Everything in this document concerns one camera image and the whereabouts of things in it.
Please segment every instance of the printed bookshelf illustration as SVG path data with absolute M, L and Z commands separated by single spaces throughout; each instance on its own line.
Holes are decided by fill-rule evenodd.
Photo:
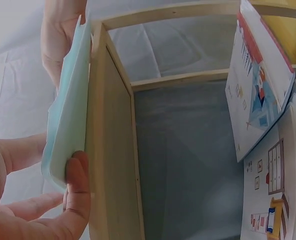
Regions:
M 244 160 L 241 239 L 291 240 L 296 218 L 292 108 Z

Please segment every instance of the finger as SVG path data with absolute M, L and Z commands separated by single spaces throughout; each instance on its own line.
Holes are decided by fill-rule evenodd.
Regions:
M 0 139 L 0 153 L 7 174 L 40 162 L 46 145 L 46 133 L 17 139 Z
M 67 196 L 68 196 L 68 190 L 66 190 L 63 195 L 62 212 L 66 211 L 66 208 L 67 208 Z
M 88 169 L 89 169 L 89 163 L 88 163 L 88 155 L 84 151 L 76 151 L 72 157 L 74 159 L 78 159 L 80 161 L 80 164 L 82 166 L 82 169 L 84 173 L 86 174 L 86 177 L 88 177 Z
M 56 90 L 58 92 L 60 85 L 60 77 L 62 74 L 63 61 L 54 61 L 45 54 L 41 55 L 42 65 L 49 74 Z
M 38 197 L 32 197 L 28 200 L 14 202 L 4 205 L 13 214 L 26 221 L 32 221 L 40 218 L 44 213 L 57 207 L 63 202 L 61 193 L 45 193 Z
M 82 162 L 86 159 L 71 158 L 66 167 L 67 203 L 66 211 L 55 220 L 65 233 L 79 239 L 89 221 L 90 191 L 88 170 L 83 169 Z

